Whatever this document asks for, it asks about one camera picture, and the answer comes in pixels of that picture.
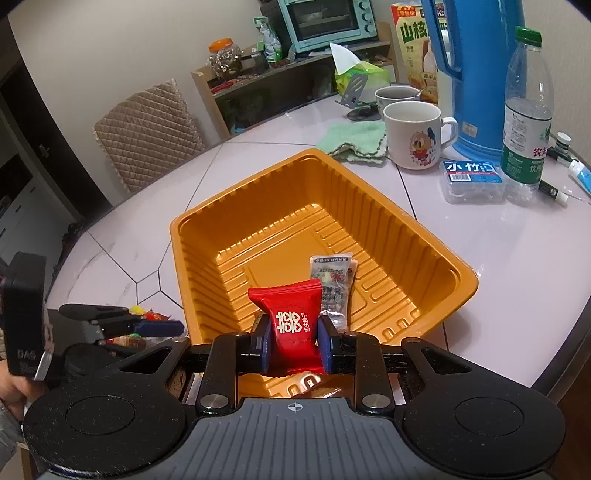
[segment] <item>glass jar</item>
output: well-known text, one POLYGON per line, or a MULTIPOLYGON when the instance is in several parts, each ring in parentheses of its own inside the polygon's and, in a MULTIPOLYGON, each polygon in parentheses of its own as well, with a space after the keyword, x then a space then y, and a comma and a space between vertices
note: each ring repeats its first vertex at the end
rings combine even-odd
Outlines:
POLYGON ((216 76, 223 80, 235 77, 242 70, 242 50, 231 38, 221 38, 209 46, 209 64, 216 76))

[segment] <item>quilted chair cushion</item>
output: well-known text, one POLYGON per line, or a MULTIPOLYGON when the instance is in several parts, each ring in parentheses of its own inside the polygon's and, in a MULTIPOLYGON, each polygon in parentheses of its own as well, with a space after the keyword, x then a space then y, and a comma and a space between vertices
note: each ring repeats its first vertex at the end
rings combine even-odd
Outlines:
POLYGON ((121 102, 95 123, 93 132, 130 192, 205 149, 174 79, 121 102))

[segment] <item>orange jar lid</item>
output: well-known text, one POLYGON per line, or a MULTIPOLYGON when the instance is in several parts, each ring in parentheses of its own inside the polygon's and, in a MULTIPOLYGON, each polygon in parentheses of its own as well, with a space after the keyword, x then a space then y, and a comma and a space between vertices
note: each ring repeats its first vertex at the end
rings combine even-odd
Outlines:
POLYGON ((211 53, 217 52, 218 50, 221 50, 223 48, 230 47, 232 43, 233 41, 231 38, 220 38, 219 40, 216 40, 209 46, 209 51, 211 53))

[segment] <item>door frame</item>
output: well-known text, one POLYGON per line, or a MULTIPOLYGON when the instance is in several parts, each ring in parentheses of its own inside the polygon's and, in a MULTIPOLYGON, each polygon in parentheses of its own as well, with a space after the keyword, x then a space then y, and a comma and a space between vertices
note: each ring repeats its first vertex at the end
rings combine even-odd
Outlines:
MULTIPOLYGON (((0 78, 0 86, 4 84, 7 78, 24 64, 20 53, 15 63, 11 68, 0 78)), ((0 123, 4 125, 8 131, 8 135, 17 147, 18 154, 20 155, 23 163, 29 169, 33 177, 39 182, 41 187, 51 197, 59 208, 60 213, 70 222, 77 222, 82 219, 82 215, 76 210, 71 201, 68 200, 66 195, 61 191, 55 180, 51 177, 49 172, 41 163, 41 160, 37 157, 37 154, 33 148, 29 145, 29 142, 22 134, 16 120, 12 116, 12 112, 8 108, 6 101, 2 94, 0 94, 0 123)))

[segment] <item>green towel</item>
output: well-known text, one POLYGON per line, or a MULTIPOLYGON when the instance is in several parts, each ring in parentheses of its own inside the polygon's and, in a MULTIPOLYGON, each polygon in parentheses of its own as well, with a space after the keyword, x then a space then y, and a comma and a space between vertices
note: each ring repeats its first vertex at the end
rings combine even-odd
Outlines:
POLYGON ((316 148, 338 160, 382 163, 386 125, 381 120, 332 125, 316 148))

